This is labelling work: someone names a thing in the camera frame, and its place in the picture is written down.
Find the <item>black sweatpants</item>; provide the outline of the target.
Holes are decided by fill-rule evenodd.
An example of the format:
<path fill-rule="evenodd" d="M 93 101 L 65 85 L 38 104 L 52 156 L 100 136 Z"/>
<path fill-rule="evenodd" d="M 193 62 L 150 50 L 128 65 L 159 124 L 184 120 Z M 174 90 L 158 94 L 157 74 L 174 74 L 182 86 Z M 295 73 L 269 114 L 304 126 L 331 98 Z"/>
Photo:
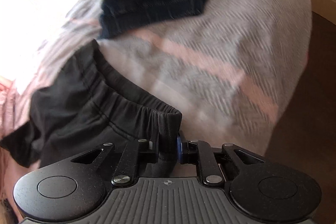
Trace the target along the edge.
<path fill-rule="evenodd" d="M 159 135 L 159 157 L 146 176 L 168 176 L 177 162 L 182 113 L 114 69 L 96 41 L 77 50 L 54 83 L 31 97 L 29 120 L 1 140 L 21 166 L 41 166 L 111 142 L 117 151 Z"/>

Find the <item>pink grey bed quilt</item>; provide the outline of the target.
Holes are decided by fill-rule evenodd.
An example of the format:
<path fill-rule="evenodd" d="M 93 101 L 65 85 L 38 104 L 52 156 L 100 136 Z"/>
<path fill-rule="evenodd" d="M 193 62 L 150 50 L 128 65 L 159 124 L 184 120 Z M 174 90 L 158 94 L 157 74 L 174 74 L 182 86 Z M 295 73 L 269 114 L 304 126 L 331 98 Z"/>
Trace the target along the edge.
<path fill-rule="evenodd" d="M 102 0 L 79 0 L 29 55 L 3 116 L 3 138 L 31 97 L 92 41 L 123 77 L 182 113 L 187 164 L 145 175 L 150 139 L 111 142 L 47 166 L 6 155 L 5 200 L 19 223 L 311 223 L 321 189 L 265 159 L 307 58 L 310 0 L 206 0 L 203 12 L 102 39 Z"/>

